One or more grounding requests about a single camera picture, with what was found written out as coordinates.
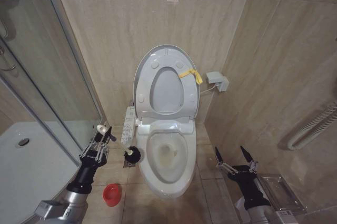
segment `plastic container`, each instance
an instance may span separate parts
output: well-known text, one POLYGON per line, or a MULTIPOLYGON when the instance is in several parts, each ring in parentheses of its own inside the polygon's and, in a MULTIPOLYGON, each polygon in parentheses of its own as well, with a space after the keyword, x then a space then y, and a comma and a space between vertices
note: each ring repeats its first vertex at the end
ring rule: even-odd
POLYGON ((122 190, 117 184, 107 185, 103 191, 103 199, 109 207, 116 206, 122 197, 122 190))

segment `cable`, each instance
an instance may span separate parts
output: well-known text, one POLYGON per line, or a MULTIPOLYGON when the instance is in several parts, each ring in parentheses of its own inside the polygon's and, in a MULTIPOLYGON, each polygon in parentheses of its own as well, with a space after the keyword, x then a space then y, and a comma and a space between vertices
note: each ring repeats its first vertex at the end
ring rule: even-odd
POLYGON ((207 91, 210 91, 210 90, 214 89, 216 86, 217 86, 217 84, 215 84, 215 85, 214 85, 212 88, 210 88, 210 89, 207 89, 207 90, 205 90, 205 91, 202 91, 200 94, 203 94, 203 93, 205 93, 205 92, 207 92, 207 91))

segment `toilet brush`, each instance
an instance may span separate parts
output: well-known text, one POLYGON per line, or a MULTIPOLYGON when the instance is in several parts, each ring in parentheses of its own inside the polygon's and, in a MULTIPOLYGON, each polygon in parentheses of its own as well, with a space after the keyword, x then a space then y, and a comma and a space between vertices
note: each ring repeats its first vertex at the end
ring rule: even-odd
MULTIPOLYGON (((102 134, 105 135, 107 134, 108 137, 110 137, 110 139, 112 141, 116 141, 116 137, 114 137, 113 135, 111 135, 111 129, 112 127, 110 127, 109 129, 107 129, 105 126, 103 125, 97 125, 97 131, 102 134)), ((131 164, 136 164, 139 162, 139 160, 141 160, 141 153, 138 150, 137 147, 135 146, 130 146, 130 147, 126 147, 124 144, 122 144, 119 141, 118 144, 122 147, 122 149, 124 149, 124 158, 127 162, 131 163, 131 164)))

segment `shower enclosure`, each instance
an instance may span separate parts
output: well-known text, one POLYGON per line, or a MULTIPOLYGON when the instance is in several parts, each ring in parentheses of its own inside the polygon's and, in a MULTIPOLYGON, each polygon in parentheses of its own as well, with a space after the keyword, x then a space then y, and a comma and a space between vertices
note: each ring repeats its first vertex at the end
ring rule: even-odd
POLYGON ((62 11, 57 0, 0 0, 0 223, 55 197, 105 120, 62 11))

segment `yellow tag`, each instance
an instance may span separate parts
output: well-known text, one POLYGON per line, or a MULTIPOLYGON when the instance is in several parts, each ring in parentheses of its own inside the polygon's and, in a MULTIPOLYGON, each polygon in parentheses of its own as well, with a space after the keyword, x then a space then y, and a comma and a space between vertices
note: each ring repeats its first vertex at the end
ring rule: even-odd
POLYGON ((178 76, 179 76, 179 78, 183 78, 183 77, 187 76, 188 74, 193 74, 195 76, 195 82, 198 85, 200 85, 202 83, 202 77, 200 76, 200 74, 195 69, 189 69, 188 71, 186 71, 184 73, 180 73, 178 76))

